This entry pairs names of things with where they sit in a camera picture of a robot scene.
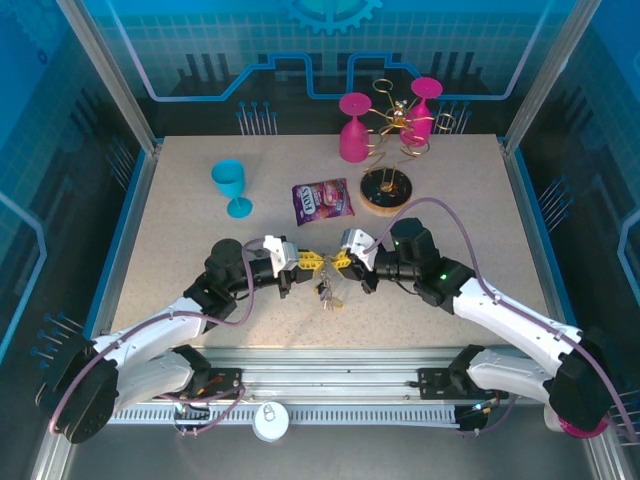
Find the table surface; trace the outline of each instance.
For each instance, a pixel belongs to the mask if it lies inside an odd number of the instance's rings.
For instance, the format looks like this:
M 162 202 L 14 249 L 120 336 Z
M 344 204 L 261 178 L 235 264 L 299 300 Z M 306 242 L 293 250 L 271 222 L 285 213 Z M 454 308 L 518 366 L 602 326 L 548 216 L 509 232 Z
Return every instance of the table surface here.
M 399 142 L 387 146 L 402 158 Z M 211 180 L 224 158 L 246 169 L 245 196 L 254 204 L 245 219 L 226 213 L 229 200 Z M 335 254 L 342 232 L 359 227 L 376 236 L 389 218 L 370 213 L 360 201 L 359 182 L 368 164 L 349 164 L 338 155 L 337 135 L 167 137 L 164 141 L 135 247 L 118 303 L 113 330 L 166 308 L 204 271 L 211 247 L 223 238 L 244 243 L 266 234 L 286 235 L 300 248 Z M 413 198 L 447 202 L 471 235 L 483 275 L 521 303 L 546 314 L 524 229 L 498 142 L 493 135 L 436 135 L 431 150 L 402 165 Z M 296 225 L 291 187 L 332 178 L 348 181 L 355 217 Z M 410 212 L 428 227 L 440 253 L 470 265 L 454 222 L 435 205 Z M 275 288 L 256 292 L 255 307 L 242 328 L 217 327 L 190 342 L 209 347 L 405 348 L 505 343 L 488 330 L 449 315 L 381 282 L 365 295 L 357 282 L 334 275 L 344 308 L 323 311 L 315 282 L 294 285 L 281 300 Z M 238 320 L 246 302 L 229 317 Z

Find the glass base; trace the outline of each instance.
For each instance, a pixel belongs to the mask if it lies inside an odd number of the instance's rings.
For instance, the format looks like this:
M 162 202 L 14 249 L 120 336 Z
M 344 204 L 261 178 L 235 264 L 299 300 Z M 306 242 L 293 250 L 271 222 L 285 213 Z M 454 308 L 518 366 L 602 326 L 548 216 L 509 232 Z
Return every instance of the glass base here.
M 227 213 L 233 218 L 244 218 L 253 210 L 253 203 L 248 198 L 240 197 L 229 202 Z

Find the blue plastic wine glass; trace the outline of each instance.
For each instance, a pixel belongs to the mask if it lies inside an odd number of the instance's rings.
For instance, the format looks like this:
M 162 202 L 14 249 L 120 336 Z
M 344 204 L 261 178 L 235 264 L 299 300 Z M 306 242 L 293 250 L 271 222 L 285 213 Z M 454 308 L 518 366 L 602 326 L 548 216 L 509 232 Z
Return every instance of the blue plastic wine glass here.
M 242 197 L 245 188 L 244 166 L 233 158 L 222 160 L 211 169 L 211 178 L 225 197 L 231 198 L 227 213 L 233 218 L 244 218 L 251 213 L 253 204 Z

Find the pink plastic wine glass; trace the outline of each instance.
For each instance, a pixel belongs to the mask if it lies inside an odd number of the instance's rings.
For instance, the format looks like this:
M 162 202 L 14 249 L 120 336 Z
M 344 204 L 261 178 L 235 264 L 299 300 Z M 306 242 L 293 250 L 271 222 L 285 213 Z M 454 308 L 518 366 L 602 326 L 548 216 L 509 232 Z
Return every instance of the pink plastic wine glass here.
M 340 99 L 340 110 L 353 118 L 340 132 L 340 156 L 349 163 L 359 163 L 369 155 L 367 127 L 358 120 L 371 108 L 371 99 L 364 93 L 347 93 Z
M 407 119 L 430 117 L 431 112 L 427 107 L 427 100 L 437 98 L 442 94 L 442 85 L 435 78 L 420 77 L 411 82 L 411 91 L 420 102 L 407 114 Z M 423 147 L 431 135 L 433 120 L 425 118 L 411 122 L 412 130 L 406 128 L 400 132 L 400 139 L 410 147 Z

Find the snack bag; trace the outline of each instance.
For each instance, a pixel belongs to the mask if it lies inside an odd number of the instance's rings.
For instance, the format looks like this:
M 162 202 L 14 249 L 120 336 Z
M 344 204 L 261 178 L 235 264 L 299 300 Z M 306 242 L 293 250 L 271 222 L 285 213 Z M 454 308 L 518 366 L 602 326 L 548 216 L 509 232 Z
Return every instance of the snack bag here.
M 292 191 L 298 226 L 322 218 L 354 214 L 346 178 L 296 185 Z

